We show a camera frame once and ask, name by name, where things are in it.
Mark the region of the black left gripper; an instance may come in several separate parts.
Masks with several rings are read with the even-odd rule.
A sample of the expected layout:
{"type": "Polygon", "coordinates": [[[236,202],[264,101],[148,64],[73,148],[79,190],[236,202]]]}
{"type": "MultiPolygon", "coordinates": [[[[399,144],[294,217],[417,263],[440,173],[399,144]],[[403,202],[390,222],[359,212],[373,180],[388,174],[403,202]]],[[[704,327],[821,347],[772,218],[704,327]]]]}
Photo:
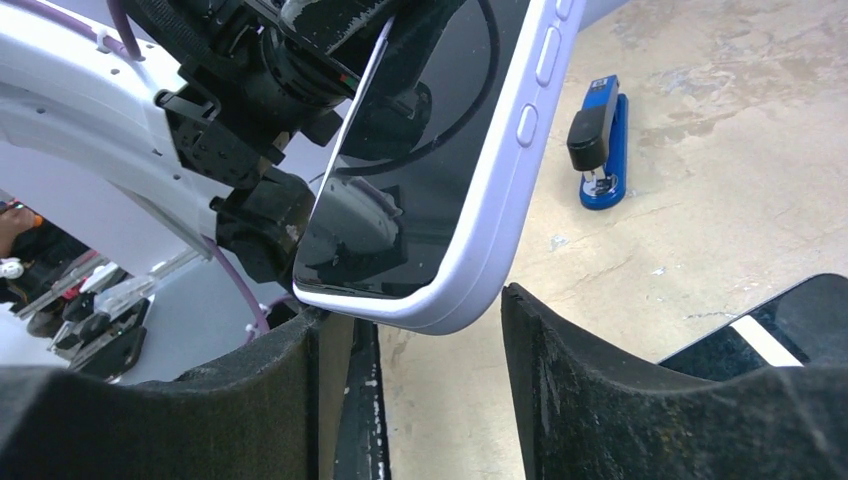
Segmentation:
{"type": "Polygon", "coordinates": [[[127,1],[129,17],[179,65],[156,96],[181,166],[249,189],[283,159],[281,135],[324,146],[377,37],[420,53],[461,1],[127,1]]]}

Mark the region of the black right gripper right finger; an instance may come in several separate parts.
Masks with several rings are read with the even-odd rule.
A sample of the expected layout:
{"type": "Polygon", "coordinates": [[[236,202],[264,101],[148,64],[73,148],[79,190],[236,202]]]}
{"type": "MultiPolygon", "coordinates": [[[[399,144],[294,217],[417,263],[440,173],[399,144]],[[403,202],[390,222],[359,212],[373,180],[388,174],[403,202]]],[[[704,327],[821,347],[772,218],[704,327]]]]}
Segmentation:
{"type": "Polygon", "coordinates": [[[725,382],[663,368],[517,283],[501,321],[529,479],[843,479],[847,370],[768,367],[725,382]]]}

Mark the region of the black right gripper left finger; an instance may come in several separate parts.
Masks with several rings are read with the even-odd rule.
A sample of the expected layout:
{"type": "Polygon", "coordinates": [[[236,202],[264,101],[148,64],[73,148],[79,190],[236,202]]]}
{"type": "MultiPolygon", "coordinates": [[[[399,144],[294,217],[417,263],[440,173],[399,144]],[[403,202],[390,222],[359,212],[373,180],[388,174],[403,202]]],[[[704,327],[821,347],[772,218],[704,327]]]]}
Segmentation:
{"type": "Polygon", "coordinates": [[[1,372],[5,479],[329,479],[353,339],[310,308],[171,382],[1,372]]]}

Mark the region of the lilac phone case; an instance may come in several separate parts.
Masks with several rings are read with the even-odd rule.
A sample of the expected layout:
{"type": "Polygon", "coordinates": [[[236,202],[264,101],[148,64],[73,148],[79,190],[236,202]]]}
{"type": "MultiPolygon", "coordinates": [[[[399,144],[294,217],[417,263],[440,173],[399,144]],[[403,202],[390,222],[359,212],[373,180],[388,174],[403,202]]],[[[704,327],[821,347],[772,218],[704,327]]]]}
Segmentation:
{"type": "MultiPolygon", "coordinates": [[[[513,262],[589,1],[525,1],[528,10],[457,228],[435,279],[399,299],[303,291],[309,305],[427,335],[476,321],[498,295],[513,262]]],[[[367,88],[392,23],[377,37],[342,126],[329,175],[355,107],[367,88]]]]}

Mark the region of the black smartphone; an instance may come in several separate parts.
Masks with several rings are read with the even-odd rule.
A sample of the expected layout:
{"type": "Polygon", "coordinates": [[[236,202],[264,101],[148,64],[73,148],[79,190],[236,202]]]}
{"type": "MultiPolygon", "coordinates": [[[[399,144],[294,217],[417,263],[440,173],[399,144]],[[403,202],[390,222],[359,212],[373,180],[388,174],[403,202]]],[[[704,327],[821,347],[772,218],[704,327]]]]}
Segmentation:
{"type": "Polygon", "coordinates": [[[847,278],[810,277],[659,363],[728,381],[763,367],[847,365],[847,278]]]}

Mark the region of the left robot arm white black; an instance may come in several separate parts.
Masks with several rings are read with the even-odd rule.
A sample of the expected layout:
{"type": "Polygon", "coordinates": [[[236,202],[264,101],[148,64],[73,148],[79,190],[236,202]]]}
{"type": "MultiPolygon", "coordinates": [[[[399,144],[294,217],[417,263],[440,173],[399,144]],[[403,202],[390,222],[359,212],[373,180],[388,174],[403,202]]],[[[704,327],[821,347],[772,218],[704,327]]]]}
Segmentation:
{"type": "Polygon", "coordinates": [[[308,246],[315,197],[277,171],[293,137],[344,137],[366,118],[406,165],[428,153],[425,57],[456,1],[112,1],[112,27],[44,1],[1,5],[1,136],[73,162],[201,237],[193,178],[228,186],[214,239],[260,283],[308,246]]]}

